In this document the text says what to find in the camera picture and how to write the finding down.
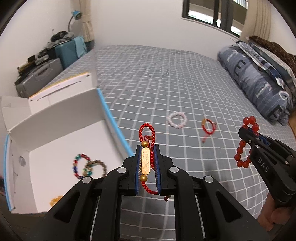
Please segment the gray suitcase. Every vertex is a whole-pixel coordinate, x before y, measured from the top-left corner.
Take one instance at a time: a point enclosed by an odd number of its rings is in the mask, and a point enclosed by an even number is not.
[[[63,68],[59,58],[43,63],[36,67],[26,79],[16,85],[17,92],[20,97],[29,98],[46,86],[62,71]]]

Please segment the white wall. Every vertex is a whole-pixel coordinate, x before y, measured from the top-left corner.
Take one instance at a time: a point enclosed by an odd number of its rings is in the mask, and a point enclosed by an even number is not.
[[[70,0],[27,0],[0,36],[0,96],[17,96],[17,67],[39,52],[54,33],[66,30],[71,17]],[[0,113],[0,175],[6,129]]]
[[[271,4],[271,30],[269,41],[281,45],[288,53],[296,55],[296,38],[278,10]]]
[[[183,0],[92,0],[96,45],[148,45],[190,50],[216,59],[231,36],[181,18]]]

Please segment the window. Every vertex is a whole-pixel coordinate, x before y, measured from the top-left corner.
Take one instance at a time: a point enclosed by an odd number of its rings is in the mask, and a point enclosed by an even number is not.
[[[247,9],[248,0],[184,0],[183,17],[240,36]]]

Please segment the beige curtain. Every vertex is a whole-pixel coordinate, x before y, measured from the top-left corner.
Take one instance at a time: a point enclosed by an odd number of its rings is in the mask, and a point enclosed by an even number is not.
[[[245,37],[259,36],[269,38],[271,25],[271,6],[268,0],[249,0],[248,10],[240,40],[246,41]]]
[[[82,12],[82,31],[85,42],[94,40],[94,32],[91,24],[91,0],[72,0],[73,9]]]

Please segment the red bead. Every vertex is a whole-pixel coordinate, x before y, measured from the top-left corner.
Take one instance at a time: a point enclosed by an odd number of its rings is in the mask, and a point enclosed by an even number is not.
[[[250,124],[249,118],[245,117],[243,120],[244,124],[247,126],[248,124]]]
[[[242,164],[242,166],[243,166],[244,168],[248,168],[249,165],[250,165],[250,163],[249,163],[248,161],[244,161],[243,164]]]
[[[240,160],[240,158],[241,158],[241,155],[240,154],[235,154],[234,155],[234,159],[236,160],[236,161],[239,161]]]
[[[241,140],[241,141],[239,142],[239,146],[240,146],[240,147],[245,147],[245,146],[246,146],[246,142],[245,142],[244,140]]]
[[[243,161],[242,161],[242,160],[239,160],[239,161],[237,162],[237,167],[242,167],[242,165],[243,165]]]
[[[259,125],[258,125],[257,123],[254,124],[254,125],[252,126],[252,130],[253,130],[254,132],[259,131]]]
[[[254,125],[255,122],[256,122],[256,118],[254,116],[250,116],[249,117],[249,122],[250,122],[251,125]]]
[[[247,157],[247,162],[248,163],[251,163],[252,161],[251,161],[251,158],[250,158],[250,155],[248,155],[248,157]]]
[[[244,149],[242,147],[237,148],[237,154],[242,154],[244,152]]]

